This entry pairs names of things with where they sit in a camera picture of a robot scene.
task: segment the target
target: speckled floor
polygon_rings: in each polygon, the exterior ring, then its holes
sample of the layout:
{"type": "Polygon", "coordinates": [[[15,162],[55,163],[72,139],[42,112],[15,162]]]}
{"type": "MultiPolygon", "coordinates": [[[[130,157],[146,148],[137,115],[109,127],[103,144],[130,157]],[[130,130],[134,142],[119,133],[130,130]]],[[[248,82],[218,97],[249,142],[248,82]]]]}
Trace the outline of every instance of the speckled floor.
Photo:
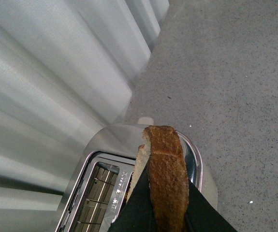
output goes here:
{"type": "Polygon", "coordinates": [[[278,232],[278,0],[171,1],[125,121],[141,116],[198,146],[239,232],[278,232]]]}

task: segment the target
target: toaster wire grill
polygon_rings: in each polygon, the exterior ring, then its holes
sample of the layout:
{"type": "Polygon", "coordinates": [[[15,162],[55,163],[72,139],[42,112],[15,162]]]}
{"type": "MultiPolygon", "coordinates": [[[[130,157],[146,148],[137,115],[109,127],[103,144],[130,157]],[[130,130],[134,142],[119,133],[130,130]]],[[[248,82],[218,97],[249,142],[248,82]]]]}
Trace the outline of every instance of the toaster wire grill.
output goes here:
{"type": "Polygon", "coordinates": [[[59,232],[106,232],[129,189],[134,160],[98,153],[89,158],[59,232]]]}
{"type": "Polygon", "coordinates": [[[97,163],[93,170],[93,178],[88,184],[89,191],[83,197],[81,210],[75,226],[75,232],[98,232],[108,207],[119,168],[108,164],[97,163]]]}

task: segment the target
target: bread crust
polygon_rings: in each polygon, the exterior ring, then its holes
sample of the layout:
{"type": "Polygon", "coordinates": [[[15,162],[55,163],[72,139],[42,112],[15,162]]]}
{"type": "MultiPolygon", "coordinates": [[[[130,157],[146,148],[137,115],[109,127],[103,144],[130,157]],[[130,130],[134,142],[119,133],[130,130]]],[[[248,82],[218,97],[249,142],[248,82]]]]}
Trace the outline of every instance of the bread crust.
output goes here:
{"type": "Polygon", "coordinates": [[[149,126],[143,138],[150,142],[148,179],[158,232],[182,232],[189,186],[179,136],[169,126],[149,126]]]}
{"type": "Polygon", "coordinates": [[[127,193],[126,202],[128,202],[128,200],[134,190],[134,187],[137,184],[137,182],[142,174],[142,171],[146,166],[148,159],[149,159],[149,152],[146,151],[145,145],[140,145],[138,147],[138,155],[135,160],[134,171],[132,174],[132,180],[130,182],[130,188],[127,193]]]}

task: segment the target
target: stainless steel toaster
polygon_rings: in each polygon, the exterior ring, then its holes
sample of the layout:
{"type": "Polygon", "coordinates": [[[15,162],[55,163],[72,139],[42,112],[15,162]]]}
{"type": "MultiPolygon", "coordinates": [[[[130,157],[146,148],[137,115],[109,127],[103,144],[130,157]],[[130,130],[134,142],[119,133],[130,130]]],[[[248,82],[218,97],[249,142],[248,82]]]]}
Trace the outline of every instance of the stainless steel toaster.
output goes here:
{"type": "MultiPolygon", "coordinates": [[[[114,124],[89,142],[56,211],[54,232],[106,232],[125,205],[147,125],[114,124]]],[[[217,188],[196,146],[178,132],[190,181],[217,208],[217,188]]]]}

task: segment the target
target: white corrugated wall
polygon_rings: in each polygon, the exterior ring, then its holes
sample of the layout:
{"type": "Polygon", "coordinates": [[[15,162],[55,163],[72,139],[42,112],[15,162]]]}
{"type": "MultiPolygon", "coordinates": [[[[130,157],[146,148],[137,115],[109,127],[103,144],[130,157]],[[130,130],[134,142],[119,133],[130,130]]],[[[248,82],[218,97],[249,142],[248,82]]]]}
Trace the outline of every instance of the white corrugated wall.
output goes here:
{"type": "Polygon", "coordinates": [[[0,232],[48,227],[90,138],[123,120],[168,6],[0,1],[0,232]]]}

